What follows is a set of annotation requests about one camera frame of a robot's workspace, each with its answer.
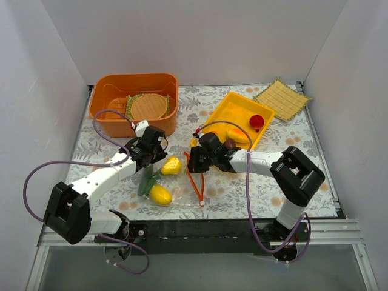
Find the dark purple fake plum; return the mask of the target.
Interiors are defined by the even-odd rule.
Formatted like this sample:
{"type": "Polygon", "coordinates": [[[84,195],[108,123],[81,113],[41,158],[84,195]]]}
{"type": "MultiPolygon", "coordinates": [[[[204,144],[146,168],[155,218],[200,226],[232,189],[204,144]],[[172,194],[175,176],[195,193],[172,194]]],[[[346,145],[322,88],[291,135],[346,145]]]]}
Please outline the dark purple fake plum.
{"type": "Polygon", "coordinates": [[[232,139],[227,139],[225,142],[224,142],[224,145],[227,149],[232,149],[236,146],[236,143],[234,140],[232,139]]]}

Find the green fake chili pepper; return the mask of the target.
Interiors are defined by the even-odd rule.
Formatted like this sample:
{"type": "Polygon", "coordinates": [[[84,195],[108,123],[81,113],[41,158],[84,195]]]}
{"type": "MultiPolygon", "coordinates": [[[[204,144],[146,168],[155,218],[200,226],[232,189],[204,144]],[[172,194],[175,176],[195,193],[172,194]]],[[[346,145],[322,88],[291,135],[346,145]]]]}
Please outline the green fake chili pepper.
{"type": "Polygon", "coordinates": [[[153,166],[149,165],[142,172],[142,176],[138,187],[138,196],[144,196],[146,194],[146,188],[152,175],[153,175],[153,166]]]}

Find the yellow orange fake mango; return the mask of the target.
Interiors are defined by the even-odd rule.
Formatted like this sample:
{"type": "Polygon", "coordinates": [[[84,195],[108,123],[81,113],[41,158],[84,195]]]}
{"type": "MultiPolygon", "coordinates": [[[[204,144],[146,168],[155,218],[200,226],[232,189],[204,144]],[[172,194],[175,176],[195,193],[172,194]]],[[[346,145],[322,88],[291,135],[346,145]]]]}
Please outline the yellow orange fake mango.
{"type": "Polygon", "coordinates": [[[240,144],[247,144],[250,142],[249,137],[240,129],[229,129],[226,132],[226,137],[240,144]]]}

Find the clear zip top bag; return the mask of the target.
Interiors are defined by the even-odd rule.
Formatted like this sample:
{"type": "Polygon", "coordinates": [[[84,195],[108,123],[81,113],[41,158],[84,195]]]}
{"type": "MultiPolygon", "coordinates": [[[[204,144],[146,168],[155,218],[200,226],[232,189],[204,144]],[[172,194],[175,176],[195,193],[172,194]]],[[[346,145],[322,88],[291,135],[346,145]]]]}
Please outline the clear zip top bag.
{"type": "MultiPolygon", "coordinates": [[[[191,174],[188,170],[188,161],[190,155],[187,152],[184,152],[184,157],[181,160],[181,172],[177,175],[162,175],[162,180],[157,184],[163,186],[167,189],[172,195],[172,202],[166,207],[200,207],[205,206],[204,201],[204,190],[205,190],[205,181],[204,175],[201,174],[191,174]]],[[[153,174],[157,171],[161,172],[161,168],[157,169],[153,164],[153,174]]],[[[140,196],[145,200],[149,200],[151,203],[162,206],[154,203],[149,196],[140,196]]]]}

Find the yellow fake lemon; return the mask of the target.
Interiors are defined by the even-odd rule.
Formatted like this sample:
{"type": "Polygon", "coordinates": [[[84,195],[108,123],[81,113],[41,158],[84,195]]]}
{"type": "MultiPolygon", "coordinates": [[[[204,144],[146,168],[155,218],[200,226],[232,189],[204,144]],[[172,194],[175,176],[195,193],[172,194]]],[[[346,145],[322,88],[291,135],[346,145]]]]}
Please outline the yellow fake lemon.
{"type": "Polygon", "coordinates": [[[154,185],[149,192],[149,198],[156,204],[167,206],[172,202],[172,195],[161,185],[154,185]]]}

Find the red fake apple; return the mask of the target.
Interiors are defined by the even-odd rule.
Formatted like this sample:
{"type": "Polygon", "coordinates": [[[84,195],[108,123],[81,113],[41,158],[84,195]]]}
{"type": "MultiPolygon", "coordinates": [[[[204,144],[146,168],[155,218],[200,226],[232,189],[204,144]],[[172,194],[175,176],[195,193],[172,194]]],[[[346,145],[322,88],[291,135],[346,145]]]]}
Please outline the red fake apple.
{"type": "Polygon", "coordinates": [[[265,119],[261,115],[253,115],[249,119],[249,125],[256,132],[259,132],[264,127],[264,125],[265,125],[265,119]]]}

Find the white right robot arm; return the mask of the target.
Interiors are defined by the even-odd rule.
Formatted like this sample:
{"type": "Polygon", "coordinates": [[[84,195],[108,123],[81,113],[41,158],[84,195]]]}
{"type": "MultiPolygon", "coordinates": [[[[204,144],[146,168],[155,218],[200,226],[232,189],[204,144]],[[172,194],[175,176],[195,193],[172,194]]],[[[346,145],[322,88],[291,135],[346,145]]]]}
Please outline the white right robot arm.
{"type": "Polygon", "coordinates": [[[198,145],[190,152],[190,173],[205,173],[215,166],[222,172],[254,173],[274,178],[286,197],[276,217],[275,236],[282,241],[295,236],[295,225],[325,180],[322,170],[294,146],[283,152],[249,152],[221,142],[212,132],[195,133],[194,137],[198,145]]]}

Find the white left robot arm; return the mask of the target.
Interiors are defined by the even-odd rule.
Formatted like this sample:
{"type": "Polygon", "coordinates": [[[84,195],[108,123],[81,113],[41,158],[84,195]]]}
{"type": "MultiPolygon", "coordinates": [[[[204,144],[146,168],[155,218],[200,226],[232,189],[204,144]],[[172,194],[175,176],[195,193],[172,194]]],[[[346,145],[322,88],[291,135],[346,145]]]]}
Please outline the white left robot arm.
{"type": "Polygon", "coordinates": [[[44,224],[70,244],[87,235],[104,234],[115,242],[128,239],[130,221],[116,210],[93,212],[92,205],[123,179],[166,157],[161,146],[163,130],[141,122],[135,138],[102,168],[71,183],[59,182],[52,189],[44,224]]]}

